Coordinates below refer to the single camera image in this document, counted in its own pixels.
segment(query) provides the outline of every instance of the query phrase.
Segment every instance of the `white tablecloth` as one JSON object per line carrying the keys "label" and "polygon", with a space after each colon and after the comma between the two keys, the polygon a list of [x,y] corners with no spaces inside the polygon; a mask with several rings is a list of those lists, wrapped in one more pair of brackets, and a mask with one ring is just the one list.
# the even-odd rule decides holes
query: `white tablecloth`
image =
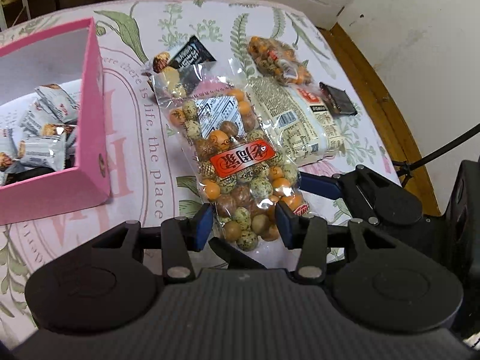
{"label": "white tablecloth", "polygon": [[[143,226],[156,226],[165,218],[191,215],[200,206],[199,197],[188,188],[192,171],[168,121],[159,113],[146,77],[141,75],[148,57],[184,43],[191,35],[196,35],[217,60],[238,59],[249,76],[259,74],[246,51],[249,36],[275,37],[292,44],[299,59],[308,60],[314,82],[345,89],[359,111],[357,116],[338,121],[345,151],[302,170],[330,176],[365,164],[398,182],[351,83],[325,39],[301,12],[252,0],[123,0],[33,19],[0,32],[0,45],[91,16],[97,22],[105,73],[112,198],[91,209],[0,226],[0,339],[7,345],[15,346],[35,330],[23,295],[25,282],[35,269],[124,220],[138,219]],[[12,115],[0,115],[0,126],[15,122],[13,119]],[[152,151],[161,161],[154,161]],[[342,200],[310,197],[310,203],[331,223],[340,224],[350,217]],[[267,264],[291,263],[281,240],[269,243],[267,248],[278,252]],[[262,252],[259,248],[254,254],[258,257]],[[196,267],[221,263],[210,250],[192,256],[192,260]],[[148,251],[145,264],[159,272],[158,253]]]}

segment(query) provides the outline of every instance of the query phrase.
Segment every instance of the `open box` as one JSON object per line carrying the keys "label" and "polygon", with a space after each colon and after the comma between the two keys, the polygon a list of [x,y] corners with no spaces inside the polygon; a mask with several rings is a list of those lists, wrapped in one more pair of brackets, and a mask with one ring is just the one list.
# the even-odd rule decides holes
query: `open box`
{"label": "open box", "polygon": [[103,203],[110,196],[103,71],[93,18],[63,24],[0,48],[0,115],[18,144],[18,120],[39,85],[56,83],[80,104],[73,167],[0,187],[0,225]]}

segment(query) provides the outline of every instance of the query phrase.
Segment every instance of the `wooden floor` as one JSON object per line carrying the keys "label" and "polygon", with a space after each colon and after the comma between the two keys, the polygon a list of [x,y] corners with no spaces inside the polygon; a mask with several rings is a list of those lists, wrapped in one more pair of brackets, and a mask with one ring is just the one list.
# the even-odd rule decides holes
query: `wooden floor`
{"label": "wooden floor", "polygon": [[[29,1],[33,17],[52,12],[55,9],[54,0]],[[102,1],[109,0],[60,0],[61,8],[77,7]],[[5,9],[7,22],[10,22],[10,24],[20,11],[20,8],[13,8],[15,9],[12,9],[12,7],[6,7]],[[392,160],[411,163],[420,159],[418,147],[402,114],[400,114],[382,81],[359,49],[338,24],[331,31],[322,30],[322,33],[365,105]],[[426,214],[439,214],[434,190],[425,167],[414,172],[414,178],[409,181],[406,189],[422,201],[423,210]]]}

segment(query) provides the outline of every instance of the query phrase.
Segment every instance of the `ribbed black surface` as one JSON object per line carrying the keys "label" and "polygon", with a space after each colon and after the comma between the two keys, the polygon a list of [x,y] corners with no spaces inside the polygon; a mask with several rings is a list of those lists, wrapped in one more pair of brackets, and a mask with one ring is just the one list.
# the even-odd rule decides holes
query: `ribbed black surface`
{"label": "ribbed black surface", "polygon": [[94,337],[39,331],[15,350],[22,360],[463,360],[474,354],[447,330],[408,337],[369,331],[340,315],[321,288],[292,283],[283,270],[204,270],[193,283],[168,286],[127,327]]}

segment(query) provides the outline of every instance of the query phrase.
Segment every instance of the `white wall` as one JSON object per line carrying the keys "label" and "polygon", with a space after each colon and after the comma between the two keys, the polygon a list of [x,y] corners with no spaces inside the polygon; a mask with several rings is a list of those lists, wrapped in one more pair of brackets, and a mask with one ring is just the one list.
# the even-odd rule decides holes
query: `white wall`
{"label": "white wall", "polygon": [[[480,123],[479,8],[480,0],[355,0],[340,15],[422,155]],[[477,136],[427,166],[441,210],[462,159],[479,154]]]}

